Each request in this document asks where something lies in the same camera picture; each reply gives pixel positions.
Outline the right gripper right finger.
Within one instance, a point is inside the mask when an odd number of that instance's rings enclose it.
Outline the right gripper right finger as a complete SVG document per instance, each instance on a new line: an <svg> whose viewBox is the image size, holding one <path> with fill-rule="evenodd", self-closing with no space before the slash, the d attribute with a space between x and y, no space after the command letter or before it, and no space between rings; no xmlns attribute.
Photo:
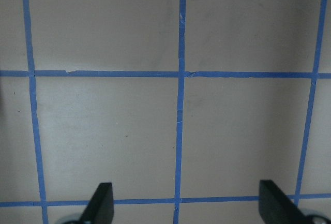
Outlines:
<svg viewBox="0 0 331 224"><path fill-rule="evenodd" d="M259 214L265 224L313 223L272 180L259 182Z"/></svg>

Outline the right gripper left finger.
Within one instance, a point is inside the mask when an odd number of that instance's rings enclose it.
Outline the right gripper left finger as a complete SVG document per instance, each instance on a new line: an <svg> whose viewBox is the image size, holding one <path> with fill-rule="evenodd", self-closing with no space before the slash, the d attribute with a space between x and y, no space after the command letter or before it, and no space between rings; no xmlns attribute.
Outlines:
<svg viewBox="0 0 331 224"><path fill-rule="evenodd" d="M112 183L100 183L78 223L111 224L114 218Z"/></svg>

